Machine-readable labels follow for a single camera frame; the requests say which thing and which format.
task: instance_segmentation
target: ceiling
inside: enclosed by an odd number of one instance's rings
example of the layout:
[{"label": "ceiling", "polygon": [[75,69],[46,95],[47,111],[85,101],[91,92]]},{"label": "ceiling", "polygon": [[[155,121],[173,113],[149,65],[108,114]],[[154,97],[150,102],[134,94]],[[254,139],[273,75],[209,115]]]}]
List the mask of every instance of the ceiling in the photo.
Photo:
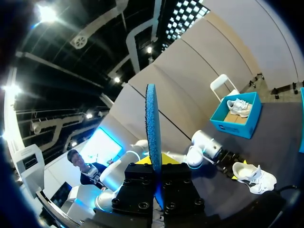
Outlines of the ceiling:
[{"label": "ceiling", "polygon": [[[90,138],[109,111],[101,94],[115,101],[124,83],[135,75],[131,52],[137,54],[141,70],[150,57],[155,59],[161,53],[162,44],[168,43],[165,27],[177,2],[40,2],[54,10],[57,19],[40,22],[36,9],[15,61],[16,84],[22,93],[14,107],[25,146],[35,143],[43,148],[45,163],[49,163],[71,149],[72,142],[80,144]],[[147,21],[151,25],[135,33],[136,50],[130,50],[128,35]],[[82,36],[85,44],[79,47]],[[153,48],[151,54],[147,47]],[[93,117],[87,119],[87,113]]]}]

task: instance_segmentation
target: bolt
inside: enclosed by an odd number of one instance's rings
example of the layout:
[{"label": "bolt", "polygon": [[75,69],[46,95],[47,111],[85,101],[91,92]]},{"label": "bolt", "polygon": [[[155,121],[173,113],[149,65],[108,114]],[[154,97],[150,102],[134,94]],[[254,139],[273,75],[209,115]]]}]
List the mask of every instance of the bolt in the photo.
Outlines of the bolt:
[{"label": "bolt", "polygon": [[112,199],[112,204],[113,205],[118,205],[120,203],[120,200],[118,198]]},{"label": "bolt", "polygon": [[184,180],[184,183],[185,183],[185,184],[190,184],[190,183],[191,183],[191,180],[190,180],[190,179],[185,179],[185,180]]},{"label": "bolt", "polygon": [[143,184],[143,185],[148,185],[148,184],[150,184],[150,182],[151,182],[151,181],[149,181],[149,180],[144,180],[144,181],[142,182],[142,184]]},{"label": "bolt", "polygon": [[172,185],[172,181],[171,180],[166,181],[166,185]]},{"label": "bolt", "polygon": [[131,182],[132,182],[131,179],[124,179],[124,183],[125,183],[125,184],[131,183]]},{"label": "bolt", "polygon": [[138,207],[140,209],[148,209],[150,207],[150,204],[147,203],[147,202],[141,202],[141,203],[138,204]]},{"label": "bolt", "polygon": [[167,203],[166,209],[168,209],[168,210],[176,209],[176,204],[173,202]]},{"label": "bolt", "polygon": [[201,199],[201,198],[197,198],[197,199],[194,200],[194,204],[195,204],[195,205],[200,206],[200,205],[202,205],[203,203],[204,203],[204,201],[203,201],[203,199]]}]

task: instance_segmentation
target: sneaker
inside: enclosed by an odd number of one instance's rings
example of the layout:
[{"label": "sneaker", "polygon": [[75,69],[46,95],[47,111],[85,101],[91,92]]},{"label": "sneaker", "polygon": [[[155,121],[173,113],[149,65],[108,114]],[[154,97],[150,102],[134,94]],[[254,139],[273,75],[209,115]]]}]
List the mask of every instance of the sneaker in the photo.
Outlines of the sneaker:
[{"label": "sneaker", "polygon": [[260,165],[255,167],[254,165],[236,162],[233,164],[232,170],[238,182],[246,184],[253,194],[260,195],[275,188],[275,176],[262,170]]},{"label": "sneaker", "polygon": [[227,101],[227,106],[232,115],[239,115],[242,118],[248,117],[252,108],[252,104],[240,99]]}]

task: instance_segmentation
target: black table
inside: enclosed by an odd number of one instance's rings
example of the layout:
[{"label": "black table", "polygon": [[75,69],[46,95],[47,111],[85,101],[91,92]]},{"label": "black table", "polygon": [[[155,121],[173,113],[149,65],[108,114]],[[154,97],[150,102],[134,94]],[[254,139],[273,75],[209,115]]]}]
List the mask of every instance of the black table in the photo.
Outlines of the black table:
[{"label": "black table", "polygon": [[[249,164],[261,165],[277,179],[276,189],[298,185],[304,176],[304,154],[299,153],[302,136],[301,103],[265,103],[252,138],[245,139],[223,133],[208,123],[202,129],[223,145],[224,149],[238,152]],[[222,219],[243,209],[258,195],[248,186],[216,172],[211,164],[194,170],[193,183],[205,200],[208,216],[218,214]],[[288,198],[288,190],[282,195]]]}]

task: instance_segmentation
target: blue light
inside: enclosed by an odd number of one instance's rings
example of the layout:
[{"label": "blue light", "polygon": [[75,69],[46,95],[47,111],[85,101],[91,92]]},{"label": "blue light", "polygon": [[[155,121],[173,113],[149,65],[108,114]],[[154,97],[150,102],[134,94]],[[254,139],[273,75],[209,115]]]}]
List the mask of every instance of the blue light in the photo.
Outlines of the blue light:
[{"label": "blue light", "polygon": [[107,161],[113,159],[121,149],[122,146],[113,137],[98,127],[80,154],[86,163],[97,162],[108,166]]}]

